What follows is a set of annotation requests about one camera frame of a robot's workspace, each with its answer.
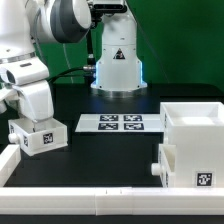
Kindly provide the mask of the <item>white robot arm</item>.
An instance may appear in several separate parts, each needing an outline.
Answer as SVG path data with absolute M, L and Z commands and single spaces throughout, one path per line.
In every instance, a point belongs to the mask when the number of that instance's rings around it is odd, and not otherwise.
M 96 91 L 129 93 L 147 86 L 136 54 L 137 22 L 127 0 L 0 0 L 0 82 L 16 95 L 19 112 L 35 123 L 53 117 L 42 43 L 78 43 L 101 20 L 102 54 Z

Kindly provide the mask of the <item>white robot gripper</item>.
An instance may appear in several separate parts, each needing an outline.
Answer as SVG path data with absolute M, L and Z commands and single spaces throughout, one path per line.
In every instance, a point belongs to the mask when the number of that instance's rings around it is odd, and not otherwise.
M 20 112 L 33 122 L 53 117 L 54 109 L 49 84 L 46 80 L 14 86 L 19 96 Z

